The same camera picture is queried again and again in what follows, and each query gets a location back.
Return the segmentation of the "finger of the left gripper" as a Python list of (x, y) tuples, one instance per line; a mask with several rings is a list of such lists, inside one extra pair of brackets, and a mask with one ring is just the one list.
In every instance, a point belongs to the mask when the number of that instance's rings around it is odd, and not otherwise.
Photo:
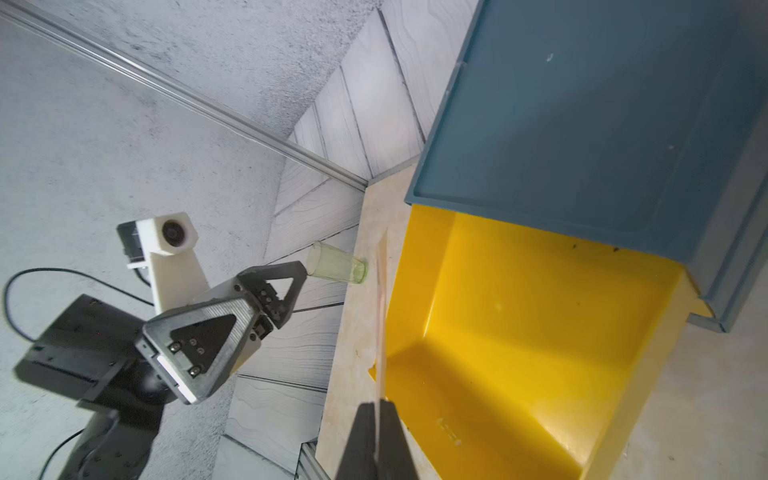
[[(282, 329), (291, 318), (298, 296), (307, 279), (307, 270), (300, 261), (254, 266), (236, 275), (239, 285), (253, 295), (277, 329)], [(280, 295), (273, 282), (290, 280), (284, 295)]]

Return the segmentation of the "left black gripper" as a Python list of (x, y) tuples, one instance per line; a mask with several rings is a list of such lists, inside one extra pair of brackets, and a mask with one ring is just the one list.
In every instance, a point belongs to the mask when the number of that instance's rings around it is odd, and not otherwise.
[(90, 408), (161, 410), (176, 397), (198, 404), (261, 347), (254, 327), (262, 318), (253, 298), (233, 296), (172, 309), (144, 324), (82, 295), (33, 342), (14, 373)]

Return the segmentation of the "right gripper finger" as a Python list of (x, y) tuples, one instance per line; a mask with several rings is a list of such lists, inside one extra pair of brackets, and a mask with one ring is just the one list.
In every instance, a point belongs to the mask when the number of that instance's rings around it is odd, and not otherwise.
[(418, 479), (396, 406), (358, 406), (336, 479)]

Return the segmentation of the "yellow drawer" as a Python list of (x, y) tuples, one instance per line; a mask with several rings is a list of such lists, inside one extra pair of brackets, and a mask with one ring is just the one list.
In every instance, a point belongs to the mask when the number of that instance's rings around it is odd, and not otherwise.
[(444, 479), (607, 479), (694, 313), (675, 261), (416, 205), (370, 373)]

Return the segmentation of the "red postcard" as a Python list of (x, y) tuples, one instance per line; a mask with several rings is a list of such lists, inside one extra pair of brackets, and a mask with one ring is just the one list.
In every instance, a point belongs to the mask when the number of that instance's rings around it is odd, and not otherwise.
[(377, 349), (376, 349), (376, 403), (386, 398), (386, 316), (387, 316), (387, 231), (382, 234), (376, 248), (377, 279)]

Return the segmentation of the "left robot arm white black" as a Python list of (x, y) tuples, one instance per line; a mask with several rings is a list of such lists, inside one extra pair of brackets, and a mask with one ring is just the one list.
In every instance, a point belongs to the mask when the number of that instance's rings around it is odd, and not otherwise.
[(166, 405), (213, 396), (288, 322), (306, 278), (299, 261), (251, 267), (147, 321), (88, 295), (74, 300), (14, 368), (93, 413), (61, 478), (139, 478)]

